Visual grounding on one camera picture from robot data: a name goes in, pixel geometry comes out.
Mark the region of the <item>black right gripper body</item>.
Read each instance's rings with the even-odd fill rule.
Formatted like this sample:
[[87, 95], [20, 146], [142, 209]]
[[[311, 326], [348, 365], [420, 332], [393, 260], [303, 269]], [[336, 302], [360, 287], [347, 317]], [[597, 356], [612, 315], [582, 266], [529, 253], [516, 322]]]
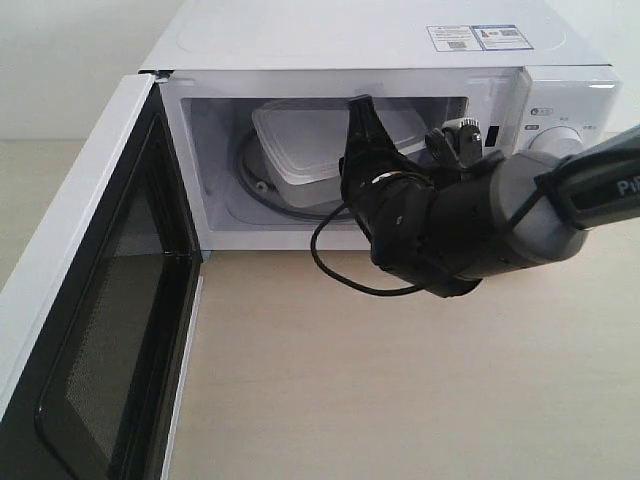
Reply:
[[415, 162], [383, 149], [347, 153], [340, 174], [342, 199], [380, 270], [441, 298], [466, 295], [480, 285], [433, 263], [426, 235], [435, 190]]

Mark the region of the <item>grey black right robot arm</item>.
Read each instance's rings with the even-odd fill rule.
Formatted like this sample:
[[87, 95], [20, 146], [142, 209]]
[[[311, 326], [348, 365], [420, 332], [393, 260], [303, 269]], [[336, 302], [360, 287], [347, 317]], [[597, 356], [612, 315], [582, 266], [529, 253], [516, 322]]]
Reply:
[[430, 161], [401, 154], [369, 96], [348, 104], [341, 196], [382, 271], [440, 297], [575, 256], [591, 229], [639, 214], [639, 132], [582, 153], [482, 155], [472, 129], [434, 129]]

